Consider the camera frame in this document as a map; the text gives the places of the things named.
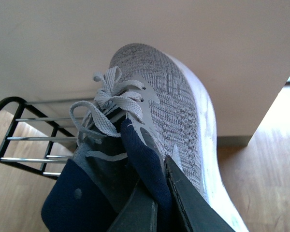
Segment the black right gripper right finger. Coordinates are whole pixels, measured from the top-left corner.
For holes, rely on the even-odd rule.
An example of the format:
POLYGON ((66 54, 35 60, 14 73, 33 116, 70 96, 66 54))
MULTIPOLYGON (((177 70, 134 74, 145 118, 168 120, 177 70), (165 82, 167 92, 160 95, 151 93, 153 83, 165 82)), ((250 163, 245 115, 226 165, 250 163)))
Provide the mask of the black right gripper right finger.
POLYGON ((172 232, 233 232, 234 229, 205 201, 170 156, 167 184, 172 196, 172 232))

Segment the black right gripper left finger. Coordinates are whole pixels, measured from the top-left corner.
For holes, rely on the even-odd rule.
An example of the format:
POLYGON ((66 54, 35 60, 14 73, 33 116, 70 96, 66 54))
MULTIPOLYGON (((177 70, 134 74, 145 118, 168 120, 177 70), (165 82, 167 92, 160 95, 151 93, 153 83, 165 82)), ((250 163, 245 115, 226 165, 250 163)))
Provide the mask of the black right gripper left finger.
POLYGON ((155 232, 157 230, 158 205, 138 180, 132 194, 120 211, 109 232, 155 232))

